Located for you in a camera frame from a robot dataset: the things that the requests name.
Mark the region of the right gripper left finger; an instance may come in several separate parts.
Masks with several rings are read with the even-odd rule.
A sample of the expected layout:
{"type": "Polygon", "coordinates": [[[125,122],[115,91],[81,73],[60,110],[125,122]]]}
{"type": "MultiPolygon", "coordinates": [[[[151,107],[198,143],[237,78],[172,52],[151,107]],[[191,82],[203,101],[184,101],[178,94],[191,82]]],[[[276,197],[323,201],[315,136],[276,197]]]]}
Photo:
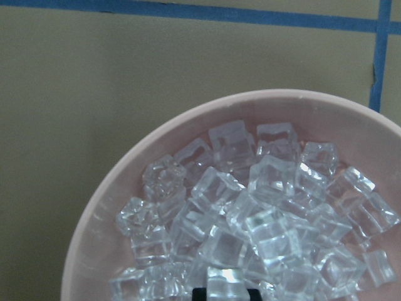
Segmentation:
{"type": "Polygon", "coordinates": [[[204,287],[192,289],[191,301],[206,301],[207,300],[207,289],[204,287]]]}

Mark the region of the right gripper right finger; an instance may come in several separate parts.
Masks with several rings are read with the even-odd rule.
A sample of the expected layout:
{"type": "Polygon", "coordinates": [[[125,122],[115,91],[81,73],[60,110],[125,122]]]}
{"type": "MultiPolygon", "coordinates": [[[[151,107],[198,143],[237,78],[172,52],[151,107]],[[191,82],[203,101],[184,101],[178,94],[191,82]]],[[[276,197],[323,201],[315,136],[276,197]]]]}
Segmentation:
{"type": "Polygon", "coordinates": [[[247,292],[249,294],[250,301],[261,301],[261,293],[258,289],[248,288],[247,292]]]}

